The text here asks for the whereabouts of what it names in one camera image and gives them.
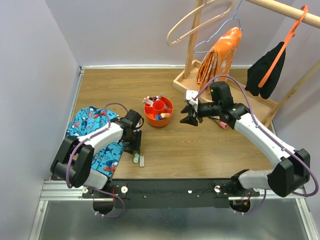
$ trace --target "cartoon print on fabric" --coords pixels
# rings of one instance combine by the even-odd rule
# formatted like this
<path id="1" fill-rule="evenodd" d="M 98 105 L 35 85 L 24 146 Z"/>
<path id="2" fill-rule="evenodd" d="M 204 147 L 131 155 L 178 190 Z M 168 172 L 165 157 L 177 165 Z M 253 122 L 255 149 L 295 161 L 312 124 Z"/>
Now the cartoon print on fabric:
<path id="1" fill-rule="evenodd" d="M 107 110 L 110 119 L 116 118 L 118 115 L 110 110 Z M 85 107 L 79 110 L 75 118 L 68 125 L 66 136 L 73 136 L 75 138 L 90 134 L 108 122 L 105 112 L 102 108 L 93 106 Z M 91 167 L 100 173 L 111 177 L 117 166 L 124 151 L 122 141 L 113 142 L 108 146 L 97 152 L 92 159 Z"/>

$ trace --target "wooden tray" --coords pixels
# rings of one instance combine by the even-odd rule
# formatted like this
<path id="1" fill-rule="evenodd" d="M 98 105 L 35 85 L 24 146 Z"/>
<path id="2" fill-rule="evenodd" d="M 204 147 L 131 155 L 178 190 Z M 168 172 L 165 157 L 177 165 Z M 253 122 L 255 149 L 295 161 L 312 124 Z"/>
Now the wooden tray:
<path id="1" fill-rule="evenodd" d="M 196 76 L 197 76 L 200 65 L 201 65 L 200 61 L 198 60 L 192 61 L 191 71 L 189 76 L 187 78 L 184 78 L 185 71 L 183 70 L 173 81 L 173 87 L 182 93 L 185 93 L 186 90 L 199 91 L 200 89 L 196 85 Z M 243 103 L 244 105 L 248 106 L 246 99 L 243 93 L 241 92 L 240 88 L 232 80 L 228 80 L 227 83 L 230 86 L 230 91 L 233 96 L 233 101 L 235 103 Z M 259 119 L 260 122 L 262 122 L 266 127 L 268 127 L 271 121 L 264 119 L 264 117 L 277 104 L 277 102 L 271 99 L 263 99 L 260 96 L 252 96 L 252 94 L 248 91 L 245 91 L 245 92 L 249 97 L 255 116 Z M 200 96 L 200 100 L 202 102 L 212 102 L 210 93 L 205 91 Z"/>

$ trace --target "wooden tabletop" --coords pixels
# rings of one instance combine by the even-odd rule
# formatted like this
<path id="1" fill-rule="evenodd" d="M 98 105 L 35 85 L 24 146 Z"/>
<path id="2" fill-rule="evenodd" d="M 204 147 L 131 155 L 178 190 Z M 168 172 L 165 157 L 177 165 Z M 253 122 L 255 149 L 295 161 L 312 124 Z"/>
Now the wooden tabletop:
<path id="1" fill-rule="evenodd" d="M 142 127 L 144 167 L 124 152 L 114 178 L 228 178 L 243 169 L 267 170 L 272 165 L 243 135 L 222 129 L 211 119 L 198 127 L 181 124 L 184 95 L 172 87 L 181 69 L 86 69 L 75 113 L 81 108 L 124 104 L 144 116 L 143 97 L 164 93 L 174 106 L 169 125 Z M 125 115 L 118 105 L 108 109 Z"/>

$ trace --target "wooden pole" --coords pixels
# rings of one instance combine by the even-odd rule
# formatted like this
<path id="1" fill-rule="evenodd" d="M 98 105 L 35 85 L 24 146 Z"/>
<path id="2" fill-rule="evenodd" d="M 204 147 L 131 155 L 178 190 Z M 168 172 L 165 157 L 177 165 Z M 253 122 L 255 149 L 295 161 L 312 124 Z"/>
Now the wooden pole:
<path id="1" fill-rule="evenodd" d="M 274 0 L 246 0 L 246 1 L 295 20 L 299 20 L 302 14 L 304 13 L 304 11 L 300 9 L 296 9 L 295 7 L 288 6 Z M 302 22 L 320 29 L 319 16 L 313 15 L 311 13 L 307 13 L 304 19 L 302 20 Z"/>
<path id="2" fill-rule="evenodd" d="M 262 123 L 268 126 L 277 111 L 293 96 L 318 70 L 320 69 L 320 59 L 309 69 L 308 72 L 293 86 L 293 88 L 284 96 L 284 98 L 275 105 L 270 112 L 263 118 Z"/>
<path id="3" fill-rule="evenodd" d="M 195 9 L 200 7 L 203 3 L 204 3 L 204 0 L 196 0 Z M 199 11 L 194 15 L 191 29 L 194 29 L 199 26 L 200 19 L 201 19 L 201 12 L 202 11 Z M 198 31 L 193 33 L 189 38 L 188 52 L 186 54 L 185 68 L 184 68 L 184 74 L 183 74 L 184 79 L 186 79 L 189 76 L 192 68 L 191 65 L 192 65 L 192 60 L 194 59 L 194 48 L 196 46 L 197 35 L 198 35 Z"/>

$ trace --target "black cloth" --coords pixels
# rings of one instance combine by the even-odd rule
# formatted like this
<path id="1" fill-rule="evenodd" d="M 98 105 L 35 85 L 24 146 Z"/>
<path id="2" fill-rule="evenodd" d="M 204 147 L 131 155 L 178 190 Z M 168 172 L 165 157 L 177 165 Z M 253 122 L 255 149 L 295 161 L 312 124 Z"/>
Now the black cloth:
<path id="1" fill-rule="evenodd" d="M 266 75 L 267 71 L 271 67 L 283 45 L 284 42 L 280 42 L 274 49 L 268 51 L 263 57 L 261 57 L 248 69 L 245 90 L 252 93 L 253 96 L 258 96 L 260 94 L 263 99 L 268 99 L 276 88 L 282 68 L 285 63 L 286 49 L 284 49 L 281 57 L 279 58 L 263 87 L 258 87 L 258 84 Z"/>

